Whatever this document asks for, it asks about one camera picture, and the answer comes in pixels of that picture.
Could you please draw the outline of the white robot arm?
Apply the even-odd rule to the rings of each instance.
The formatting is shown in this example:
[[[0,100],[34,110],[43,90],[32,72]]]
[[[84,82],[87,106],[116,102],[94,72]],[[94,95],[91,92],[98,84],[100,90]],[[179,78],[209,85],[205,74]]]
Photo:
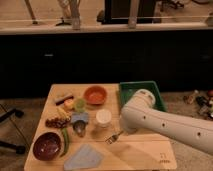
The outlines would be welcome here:
[[[137,90],[121,108],[120,125],[129,134],[146,128],[213,155],[213,122],[162,112],[147,89]]]

